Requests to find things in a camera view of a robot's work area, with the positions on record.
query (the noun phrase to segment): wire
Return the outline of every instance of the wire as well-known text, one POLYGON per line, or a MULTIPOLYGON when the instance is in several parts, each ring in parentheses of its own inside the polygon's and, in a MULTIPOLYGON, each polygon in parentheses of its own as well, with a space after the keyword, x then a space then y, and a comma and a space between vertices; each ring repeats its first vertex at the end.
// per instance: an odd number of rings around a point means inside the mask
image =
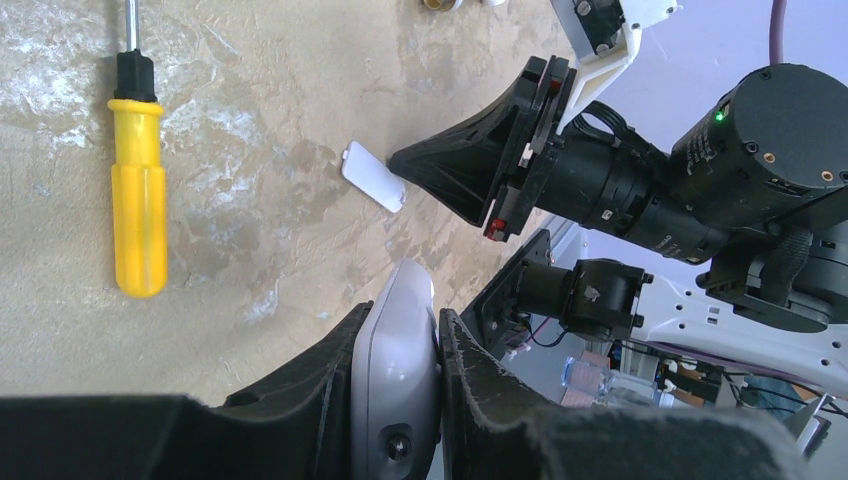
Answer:
POLYGON ((554 340, 553 343, 539 343, 535 338, 533 338, 532 334, 530 335, 530 338, 533 340, 533 343, 535 343, 536 345, 538 345, 542 348, 553 348, 553 347, 556 347, 557 345, 559 345, 559 342, 562 341, 562 339, 563 339, 563 337, 565 337, 566 333, 568 333, 568 330, 563 329, 562 333, 559 334, 559 337, 557 337, 557 339, 554 340))
POLYGON ((792 414, 797 413, 795 410, 790 410, 788 408, 780 408, 780 407, 762 407, 762 408, 757 408, 757 410, 775 410, 775 411, 778 411, 778 412, 788 412, 788 413, 792 413, 792 414))
POLYGON ((631 352, 641 353, 642 355, 648 355, 648 356, 651 356, 651 357, 656 357, 656 358, 659 358, 660 360, 671 360, 673 362, 686 363, 686 364, 689 364, 689 365, 697 365, 697 362, 693 362, 693 361, 689 361, 689 360, 683 360, 682 358, 677 358, 677 357, 672 356, 672 355, 664 355, 662 353, 656 353, 656 352, 652 352, 650 350, 640 350, 636 347, 631 347, 630 345, 625 345, 621 340, 615 340, 613 343, 618 345, 619 347, 625 349, 625 350, 630 350, 631 352))
POLYGON ((786 0, 773 0, 769 22, 769 63, 783 63, 783 18, 786 16, 786 0))
MULTIPOLYGON (((537 328, 537 329, 536 329, 536 332, 538 332, 539 330, 541 330, 541 329, 542 329, 542 327, 544 327, 544 326, 548 323, 548 321, 550 321, 550 319, 551 319, 551 318, 552 318, 552 317, 547 317, 547 318, 545 318, 545 320, 542 322, 542 324, 541 324, 541 325, 539 325, 539 328, 537 328)), ((530 320, 529 320, 529 319, 525 319, 525 322, 527 323, 527 331, 528 331, 528 332, 530 332, 530 340, 532 340, 532 341, 533 341, 533 343, 535 343, 536 345, 538 345, 538 346, 540 346, 540 347, 542 347, 542 348, 553 348, 553 347, 556 347, 557 345, 559 345, 559 343, 560 343, 560 342, 562 342, 562 339, 563 339, 563 338, 565 338, 565 334, 566 334, 566 333, 568 333, 568 329, 563 328, 563 329, 562 329, 562 333, 560 333, 560 334, 559 334, 559 337, 557 337, 557 339, 556 339, 556 340, 554 340, 552 343, 539 343, 539 341, 538 341, 538 340, 536 340, 536 337, 535 337, 536 333, 535 333, 535 332, 533 332, 533 327, 530 325, 530 320)))
MULTIPOLYGON (((798 387, 801 387, 805 390, 809 390, 810 392, 816 394, 819 398, 821 398, 823 396, 821 393, 819 393, 819 392, 817 392, 817 391, 815 391, 815 390, 813 390, 809 387, 805 387, 805 386, 803 386, 799 383, 791 382, 791 381, 788 381, 788 380, 784 380, 784 381, 791 383, 793 385, 796 385, 798 387)), ((808 405, 807 402, 805 402, 805 401, 803 401, 799 398, 795 398, 795 397, 792 397, 790 395, 785 395, 785 394, 780 393, 780 392, 775 392, 774 390, 769 390, 767 388, 759 388, 759 387, 752 387, 752 386, 747 386, 745 388, 748 389, 748 390, 754 391, 754 392, 767 393, 769 395, 774 395, 775 397, 784 398, 786 400, 789 400, 791 402, 795 402, 795 403, 800 404, 800 405, 808 405)), ((841 408, 839 408, 835 403, 831 403, 830 407, 831 407, 830 409, 829 408, 822 408, 821 411, 826 412, 826 413, 832 413, 834 415, 840 415, 840 416, 844 417, 845 419, 848 419, 848 413, 845 413, 845 411, 842 410, 841 408)))

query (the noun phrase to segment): purple cable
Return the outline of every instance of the purple cable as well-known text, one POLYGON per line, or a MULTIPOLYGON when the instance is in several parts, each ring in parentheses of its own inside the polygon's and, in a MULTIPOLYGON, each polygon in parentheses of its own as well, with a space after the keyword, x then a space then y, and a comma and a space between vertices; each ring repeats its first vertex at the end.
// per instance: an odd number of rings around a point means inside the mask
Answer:
POLYGON ((771 22, 769 23, 769 63, 783 63, 783 17, 786 14, 786 0, 773 0, 771 4, 771 22))

